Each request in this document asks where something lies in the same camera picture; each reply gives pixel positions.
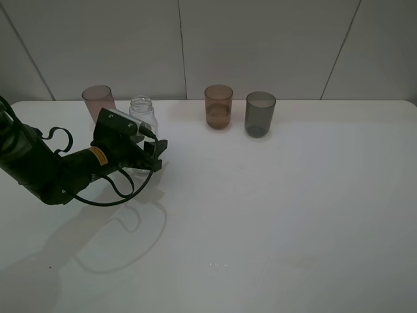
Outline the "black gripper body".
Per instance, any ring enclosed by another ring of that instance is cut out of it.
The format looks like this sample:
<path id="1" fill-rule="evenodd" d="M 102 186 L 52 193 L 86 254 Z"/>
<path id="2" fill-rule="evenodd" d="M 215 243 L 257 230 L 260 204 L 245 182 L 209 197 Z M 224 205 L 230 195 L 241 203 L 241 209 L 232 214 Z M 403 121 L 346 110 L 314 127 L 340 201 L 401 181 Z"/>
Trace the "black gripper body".
<path id="1" fill-rule="evenodd" d="M 138 145 L 143 135 L 102 134 L 92 145 L 62 159 L 60 183 L 80 192 L 90 183 L 123 168 L 147 169 L 147 154 Z"/>

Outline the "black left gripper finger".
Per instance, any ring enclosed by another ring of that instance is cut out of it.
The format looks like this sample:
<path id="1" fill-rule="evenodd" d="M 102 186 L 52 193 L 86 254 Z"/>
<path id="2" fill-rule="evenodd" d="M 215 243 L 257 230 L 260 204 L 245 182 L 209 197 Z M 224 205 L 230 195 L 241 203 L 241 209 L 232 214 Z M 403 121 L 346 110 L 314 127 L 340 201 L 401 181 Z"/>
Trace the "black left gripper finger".
<path id="1" fill-rule="evenodd" d="M 134 157 L 129 158 L 128 160 L 120 161 L 120 167 L 131 168 L 139 172 L 150 172 L 151 170 L 158 172 L 162 169 L 162 160 L 157 159 L 156 162 L 154 162 L 153 156 L 150 158 Z"/>

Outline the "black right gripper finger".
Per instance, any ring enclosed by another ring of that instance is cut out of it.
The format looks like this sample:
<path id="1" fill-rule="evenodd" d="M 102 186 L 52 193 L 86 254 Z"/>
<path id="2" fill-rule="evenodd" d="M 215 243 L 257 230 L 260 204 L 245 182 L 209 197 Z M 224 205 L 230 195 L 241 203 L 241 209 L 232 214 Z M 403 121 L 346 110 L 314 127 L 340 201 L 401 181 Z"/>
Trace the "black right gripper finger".
<path id="1" fill-rule="evenodd" d="M 143 151 L 150 157 L 158 158 L 166 149 L 168 141 L 167 140 L 158 140 L 153 142 L 144 142 Z"/>

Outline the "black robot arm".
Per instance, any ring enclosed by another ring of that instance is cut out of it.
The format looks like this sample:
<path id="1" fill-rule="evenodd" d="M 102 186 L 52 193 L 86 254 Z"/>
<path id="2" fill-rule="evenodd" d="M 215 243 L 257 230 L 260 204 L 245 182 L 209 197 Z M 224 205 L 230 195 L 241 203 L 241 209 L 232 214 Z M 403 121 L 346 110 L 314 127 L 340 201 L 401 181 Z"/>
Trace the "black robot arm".
<path id="1" fill-rule="evenodd" d="M 167 149 L 167 140 L 159 140 L 148 124 L 119 110 L 102 108 L 90 147 L 75 153 L 70 152 L 74 141 L 71 135 L 64 149 L 52 151 L 46 145 L 58 130 L 53 127 L 43 136 L 39 129 L 23 124 L 11 105 L 1 99 L 1 169 L 47 205 L 64 205 L 72 200 L 96 207 L 121 205 L 135 198 L 153 173 L 162 168 L 160 155 Z M 147 178 L 129 194 L 116 190 L 118 201 L 99 203 L 78 195 L 99 179 L 114 187 L 109 178 L 114 172 L 132 184 L 128 168 L 146 170 Z"/>

